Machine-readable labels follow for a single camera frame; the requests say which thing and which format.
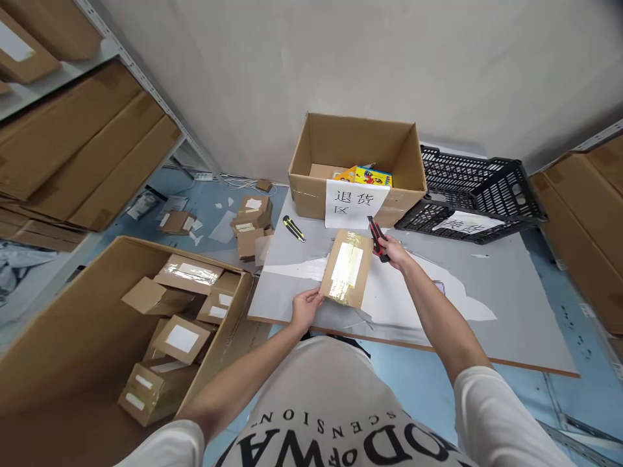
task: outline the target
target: person's left hand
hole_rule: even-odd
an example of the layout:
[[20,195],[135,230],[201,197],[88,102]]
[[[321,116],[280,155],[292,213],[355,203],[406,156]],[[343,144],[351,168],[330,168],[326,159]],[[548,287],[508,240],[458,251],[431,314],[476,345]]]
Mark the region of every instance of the person's left hand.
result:
[[301,335],[305,334],[312,325],[316,310],[323,302],[324,295],[320,293],[320,287],[296,295],[292,300],[290,326],[293,326]]

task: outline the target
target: white wall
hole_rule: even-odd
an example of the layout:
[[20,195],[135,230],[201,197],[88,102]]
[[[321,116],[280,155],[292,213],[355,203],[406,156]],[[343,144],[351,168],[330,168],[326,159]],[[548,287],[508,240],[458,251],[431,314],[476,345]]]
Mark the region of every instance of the white wall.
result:
[[607,0],[101,0],[221,168],[287,181],[304,114],[534,170],[623,116]]

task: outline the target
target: hand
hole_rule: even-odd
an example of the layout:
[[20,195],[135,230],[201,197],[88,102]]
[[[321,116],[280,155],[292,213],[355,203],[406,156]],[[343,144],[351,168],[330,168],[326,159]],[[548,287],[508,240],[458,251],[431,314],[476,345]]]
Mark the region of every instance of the hand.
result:
[[316,310],[323,302],[324,295],[320,293],[320,287],[296,295],[292,300],[290,326],[293,326],[301,335],[305,334],[312,325]]
[[398,240],[391,235],[386,235],[386,237],[387,240],[383,240],[379,237],[378,242],[391,258],[389,264],[399,271],[402,271],[402,267],[409,261],[413,261],[413,258],[404,250]]

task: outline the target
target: black plastic crate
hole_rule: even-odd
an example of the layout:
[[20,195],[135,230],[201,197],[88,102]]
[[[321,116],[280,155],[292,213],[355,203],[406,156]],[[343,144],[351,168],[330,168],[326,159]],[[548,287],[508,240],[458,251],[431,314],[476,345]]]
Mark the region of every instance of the black plastic crate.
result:
[[[429,146],[421,149],[428,193],[395,228],[485,245],[547,222],[547,214],[530,187],[521,161],[455,156]],[[455,210],[505,224],[480,233],[432,230]]]

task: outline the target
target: blue floor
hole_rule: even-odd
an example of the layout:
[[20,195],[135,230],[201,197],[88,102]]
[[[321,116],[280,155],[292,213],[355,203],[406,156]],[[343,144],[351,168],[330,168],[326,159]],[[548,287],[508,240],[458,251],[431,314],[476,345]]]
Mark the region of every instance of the blue floor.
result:
[[[153,175],[149,184],[170,195],[191,182],[179,171],[161,169]],[[229,190],[216,182],[197,182],[193,188],[179,193],[190,198],[186,210],[196,214],[204,224],[196,233],[204,236],[197,246],[189,237],[162,235],[157,231],[155,217],[162,208],[160,205],[140,221],[122,216],[108,229],[98,251],[117,235],[131,235],[238,264],[236,239],[223,244],[209,239],[208,235],[228,209],[228,198],[233,200],[229,210],[236,211],[242,196],[253,193],[257,192],[251,189]],[[278,187],[272,197],[273,225],[278,221],[286,193],[287,188]],[[222,205],[221,209],[215,206],[217,203]],[[566,275],[552,264],[551,253],[540,233],[528,232],[523,238],[575,358],[581,379],[504,365],[496,365],[496,369],[537,419],[561,428],[559,415],[564,413],[623,438],[620,409],[623,407],[623,388],[600,347],[589,318],[582,313]],[[360,341],[360,344],[372,354],[377,374],[393,389],[405,410],[449,441],[456,442],[452,388],[436,354],[377,342]],[[210,443],[204,459],[205,466],[211,466],[234,440],[245,425],[252,405],[253,402]],[[604,454],[623,462],[620,455]],[[578,465],[592,465],[579,457],[572,456],[572,459]]]

